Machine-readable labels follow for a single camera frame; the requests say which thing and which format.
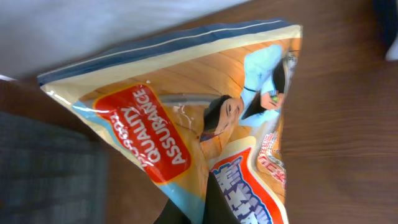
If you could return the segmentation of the yellow snack bag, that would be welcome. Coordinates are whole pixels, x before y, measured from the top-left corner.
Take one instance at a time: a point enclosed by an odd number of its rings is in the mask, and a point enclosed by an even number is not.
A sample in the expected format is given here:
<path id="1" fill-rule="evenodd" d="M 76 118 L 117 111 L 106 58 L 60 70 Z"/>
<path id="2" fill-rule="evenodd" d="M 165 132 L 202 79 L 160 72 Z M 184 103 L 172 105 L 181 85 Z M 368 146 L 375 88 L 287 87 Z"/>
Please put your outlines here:
<path id="1" fill-rule="evenodd" d="M 282 108 L 302 26 L 213 24 L 43 73 L 41 89 L 143 170 L 192 223 L 209 173 L 239 223 L 288 224 Z"/>

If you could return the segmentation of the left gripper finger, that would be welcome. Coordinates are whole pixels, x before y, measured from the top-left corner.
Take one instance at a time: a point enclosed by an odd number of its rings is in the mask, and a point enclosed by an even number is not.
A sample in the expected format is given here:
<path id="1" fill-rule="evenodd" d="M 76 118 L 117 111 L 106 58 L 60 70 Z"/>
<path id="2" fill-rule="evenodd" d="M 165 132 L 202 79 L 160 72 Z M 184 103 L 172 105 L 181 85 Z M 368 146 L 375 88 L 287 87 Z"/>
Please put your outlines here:
<path id="1" fill-rule="evenodd" d="M 239 224 L 238 219 L 233 215 L 222 194 L 215 175 L 211 172 L 208 178 L 202 223 Z M 171 200 L 168 200 L 154 224 L 192 224 L 192 222 Z"/>

